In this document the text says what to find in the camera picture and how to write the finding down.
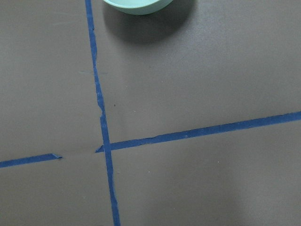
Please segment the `mint green bowl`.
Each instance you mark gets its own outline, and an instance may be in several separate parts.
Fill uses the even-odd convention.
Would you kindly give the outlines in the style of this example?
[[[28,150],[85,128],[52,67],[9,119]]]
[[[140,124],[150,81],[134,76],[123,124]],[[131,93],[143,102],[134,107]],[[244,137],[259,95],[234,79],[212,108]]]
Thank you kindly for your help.
[[[104,2],[126,14],[147,15],[158,12],[172,0],[104,0]]]

